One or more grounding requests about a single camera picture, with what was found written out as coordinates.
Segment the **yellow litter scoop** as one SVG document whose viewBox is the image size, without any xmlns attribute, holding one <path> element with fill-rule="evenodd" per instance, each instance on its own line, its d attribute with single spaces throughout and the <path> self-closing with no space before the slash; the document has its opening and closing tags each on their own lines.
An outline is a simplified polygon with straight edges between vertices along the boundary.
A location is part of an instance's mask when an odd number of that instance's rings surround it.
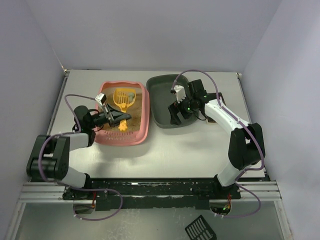
<svg viewBox="0 0 320 240">
<path fill-rule="evenodd" d="M 135 93 L 132 97 L 133 101 L 129 102 L 128 93 Z M 134 88 L 116 88 L 113 92 L 113 102 L 120 108 L 121 112 L 126 113 L 128 108 L 131 107 L 136 100 L 136 90 Z"/>
</svg>

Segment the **dark grey plastic tray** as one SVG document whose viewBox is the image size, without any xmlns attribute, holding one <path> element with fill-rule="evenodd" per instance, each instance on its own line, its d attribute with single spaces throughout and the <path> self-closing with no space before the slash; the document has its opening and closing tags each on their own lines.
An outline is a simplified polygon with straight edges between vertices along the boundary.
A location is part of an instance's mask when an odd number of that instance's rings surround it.
<svg viewBox="0 0 320 240">
<path fill-rule="evenodd" d="M 177 76 L 177 74 L 159 75 L 151 77 L 146 82 L 152 117 L 157 126 L 162 129 L 185 127 L 193 124 L 197 120 L 195 115 L 184 119 L 181 114 L 178 114 L 181 124 L 174 125 L 170 123 L 171 115 L 168 106 L 176 101 L 176 96 L 170 93 L 170 91 Z"/>
</svg>

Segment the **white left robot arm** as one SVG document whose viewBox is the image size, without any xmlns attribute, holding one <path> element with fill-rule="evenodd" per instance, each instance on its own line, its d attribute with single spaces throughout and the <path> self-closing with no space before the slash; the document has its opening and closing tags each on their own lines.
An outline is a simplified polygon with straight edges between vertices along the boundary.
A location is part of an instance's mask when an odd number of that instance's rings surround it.
<svg viewBox="0 0 320 240">
<path fill-rule="evenodd" d="M 107 113 L 97 112 L 84 105 L 74 110 L 73 132 L 55 135 L 39 135 L 33 145 L 26 173 L 32 180 L 57 181 L 76 189 L 92 187 L 89 174 L 70 167 L 70 152 L 91 147 L 96 137 L 96 128 L 105 124 L 118 126 L 121 121 L 131 119 L 131 115 L 106 105 Z"/>
</svg>

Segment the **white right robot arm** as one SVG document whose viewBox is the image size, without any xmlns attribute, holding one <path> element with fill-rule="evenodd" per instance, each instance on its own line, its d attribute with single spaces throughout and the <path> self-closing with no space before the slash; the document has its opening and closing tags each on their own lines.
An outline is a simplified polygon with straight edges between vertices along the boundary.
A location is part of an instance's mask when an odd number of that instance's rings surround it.
<svg viewBox="0 0 320 240">
<path fill-rule="evenodd" d="M 238 117 L 225 105 L 222 94 L 208 93 L 200 79 L 189 82 L 187 87 L 189 96 L 182 85 L 175 85 L 170 91 L 176 97 L 176 101 L 168 106 L 170 123 L 179 126 L 182 121 L 178 114 L 186 120 L 201 112 L 226 131 L 229 135 L 228 161 L 215 177 L 220 187 L 229 187 L 246 168 L 266 156 L 262 127 Z"/>
</svg>

